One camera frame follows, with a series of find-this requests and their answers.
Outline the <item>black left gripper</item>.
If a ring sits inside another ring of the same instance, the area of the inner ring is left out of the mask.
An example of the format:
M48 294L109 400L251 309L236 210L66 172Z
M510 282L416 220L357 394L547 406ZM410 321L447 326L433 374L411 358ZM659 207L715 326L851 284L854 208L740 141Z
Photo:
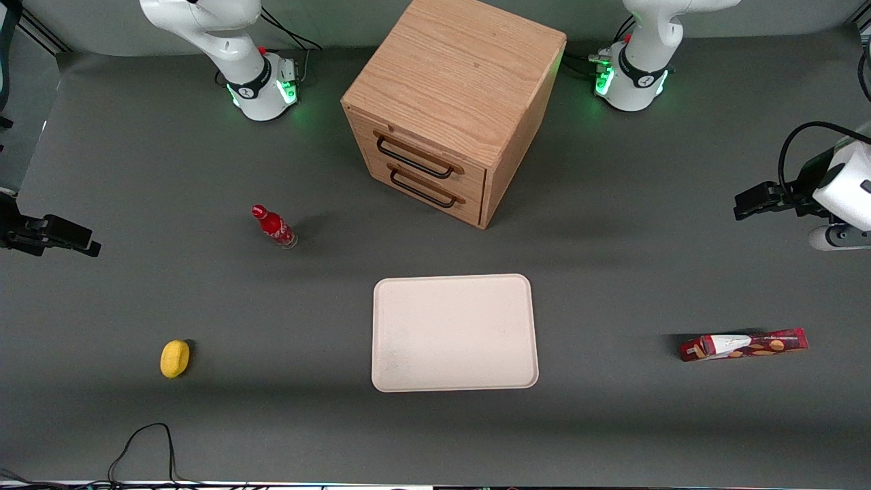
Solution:
M823 219L833 219L833 214L814 199L814 192L829 170L834 153L819 153L809 159L795 180L787 183L791 201L786 202L786 193L774 181L763 181L734 196L734 217L743 221L753 215L778 213L793 210L797 217L814 215Z

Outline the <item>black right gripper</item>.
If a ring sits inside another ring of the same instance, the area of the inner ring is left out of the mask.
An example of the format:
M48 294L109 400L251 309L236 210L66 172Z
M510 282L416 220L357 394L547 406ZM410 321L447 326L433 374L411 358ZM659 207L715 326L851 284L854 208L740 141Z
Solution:
M64 248L96 258L101 251L99 242L93 241L93 230L57 215L44 215L42 242L44 246L21 242L19 238L33 239L34 229L41 219L21 214L18 202L8 193L1 195L2 249L15 249L34 257L41 257L46 248Z

